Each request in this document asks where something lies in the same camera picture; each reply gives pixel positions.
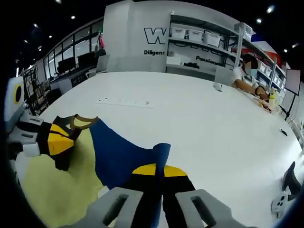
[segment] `table surface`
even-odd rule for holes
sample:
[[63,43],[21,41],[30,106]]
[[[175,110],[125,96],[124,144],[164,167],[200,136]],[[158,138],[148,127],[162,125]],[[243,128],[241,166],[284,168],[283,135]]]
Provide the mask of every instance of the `table surface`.
[[[40,117],[51,122],[57,115],[98,116],[138,146],[170,143],[167,165],[184,170],[196,189],[228,205],[239,222],[269,228],[276,223],[271,201],[280,193],[284,172],[298,161],[301,147],[290,126],[260,108],[251,95],[225,85],[218,92],[212,85],[165,73],[97,74]],[[96,102],[105,97],[149,101],[153,108]],[[161,215],[159,227],[166,226],[164,220]]]

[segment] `blue fabric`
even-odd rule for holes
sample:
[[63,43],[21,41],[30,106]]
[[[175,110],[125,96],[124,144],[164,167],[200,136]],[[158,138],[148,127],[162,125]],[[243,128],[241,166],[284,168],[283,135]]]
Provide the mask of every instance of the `blue fabric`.
[[140,166],[156,163],[156,173],[163,175],[170,145],[160,143],[153,149],[144,149],[127,141],[102,120],[90,127],[95,150],[95,171],[109,189],[126,183]]

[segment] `person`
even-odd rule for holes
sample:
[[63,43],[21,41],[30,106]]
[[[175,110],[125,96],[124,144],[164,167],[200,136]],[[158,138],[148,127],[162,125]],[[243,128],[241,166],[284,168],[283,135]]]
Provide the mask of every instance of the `person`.
[[243,56],[243,65],[234,68],[232,87],[244,92],[259,96],[263,100],[269,100],[265,89],[255,79],[257,75],[257,59],[249,54]]

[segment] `outlet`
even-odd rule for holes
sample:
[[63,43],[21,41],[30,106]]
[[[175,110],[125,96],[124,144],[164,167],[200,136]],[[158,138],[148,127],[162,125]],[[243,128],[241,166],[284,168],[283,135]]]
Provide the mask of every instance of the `outlet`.
[[140,100],[129,100],[129,99],[114,99],[109,97],[104,97],[102,99],[98,99],[95,103],[97,104],[106,104],[106,105],[122,105],[122,106],[130,106],[130,107],[139,107],[139,108],[151,108],[151,101],[140,101]]

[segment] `computer monitor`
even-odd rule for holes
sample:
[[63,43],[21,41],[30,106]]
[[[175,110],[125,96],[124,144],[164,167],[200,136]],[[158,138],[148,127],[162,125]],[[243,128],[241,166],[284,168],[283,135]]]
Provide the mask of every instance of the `computer monitor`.
[[286,73],[285,89],[299,96],[301,71],[288,69]]
[[96,66],[97,64],[97,58],[95,57],[95,53],[93,51],[78,56],[77,58],[78,58],[78,65],[80,68]]
[[75,59],[74,59],[74,57],[71,57],[71,58],[67,58],[65,60],[58,62],[57,71],[58,71],[58,73],[62,74],[75,67],[76,67]]

